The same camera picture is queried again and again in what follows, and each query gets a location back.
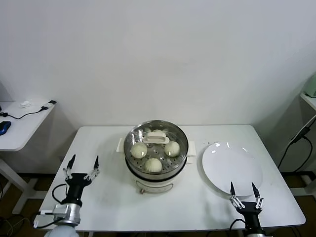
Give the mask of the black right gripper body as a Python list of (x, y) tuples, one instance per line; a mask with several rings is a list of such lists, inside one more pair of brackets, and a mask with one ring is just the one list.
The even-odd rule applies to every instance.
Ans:
[(237, 207), (237, 212), (244, 217), (245, 227), (247, 229), (260, 229), (258, 215), (261, 213), (261, 209), (256, 208), (255, 202), (243, 201), (241, 208)]

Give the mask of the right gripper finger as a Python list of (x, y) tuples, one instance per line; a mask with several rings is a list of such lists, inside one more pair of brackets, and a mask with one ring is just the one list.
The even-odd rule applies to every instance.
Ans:
[(256, 198), (255, 208), (262, 209), (262, 203), (264, 199), (260, 196), (259, 190), (256, 188), (255, 184), (253, 182), (251, 184), (252, 184), (252, 189)]
[(232, 182), (230, 187), (230, 202), (235, 209), (244, 209), (244, 204), (236, 196), (235, 188)]

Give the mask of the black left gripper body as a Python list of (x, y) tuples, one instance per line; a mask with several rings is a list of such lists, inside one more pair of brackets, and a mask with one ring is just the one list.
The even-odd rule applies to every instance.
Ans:
[(72, 174), (72, 179), (66, 181), (69, 189), (66, 194), (65, 203), (82, 203), (81, 196), (83, 189), (92, 183), (90, 179), (85, 179), (86, 175), (86, 173), (74, 173)]

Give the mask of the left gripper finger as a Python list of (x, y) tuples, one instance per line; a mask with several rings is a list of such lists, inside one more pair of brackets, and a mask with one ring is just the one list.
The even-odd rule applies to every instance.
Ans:
[(72, 170), (73, 164), (75, 162), (75, 158), (76, 158), (76, 155), (73, 155), (71, 160), (68, 162), (67, 167), (63, 168), (65, 178), (72, 178), (71, 170)]
[(99, 173), (99, 156), (97, 156), (93, 169), (84, 177), (84, 180), (94, 180)]

